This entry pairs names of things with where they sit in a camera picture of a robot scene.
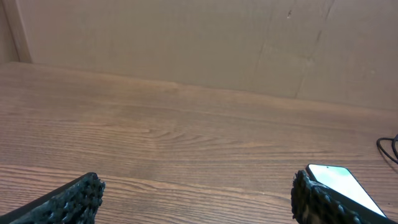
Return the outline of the blue screen smartphone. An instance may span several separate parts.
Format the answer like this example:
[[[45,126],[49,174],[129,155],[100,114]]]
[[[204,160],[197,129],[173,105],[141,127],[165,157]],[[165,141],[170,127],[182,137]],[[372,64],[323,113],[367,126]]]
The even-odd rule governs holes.
[[[308,164],[305,168],[311,180],[325,186],[331,197],[371,223],[396,223],[386,217],[354,175],[345,167]]]

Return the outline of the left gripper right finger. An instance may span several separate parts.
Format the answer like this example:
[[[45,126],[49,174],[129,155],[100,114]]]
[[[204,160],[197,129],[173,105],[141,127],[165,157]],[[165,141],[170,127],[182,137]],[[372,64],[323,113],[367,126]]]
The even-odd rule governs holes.
[[[299,224],[367,224],[358,213],[346,208],[326,192],[326,187],[310,180],[304,170],[295,174],[291,190],[293,219]]]

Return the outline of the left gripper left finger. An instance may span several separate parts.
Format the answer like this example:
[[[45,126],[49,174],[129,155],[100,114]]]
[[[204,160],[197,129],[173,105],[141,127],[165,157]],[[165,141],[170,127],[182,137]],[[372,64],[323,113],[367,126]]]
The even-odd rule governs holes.
[[[106,184],[94,172],[45,194],[7,214],[3,224],[92,224],[103,203]]]

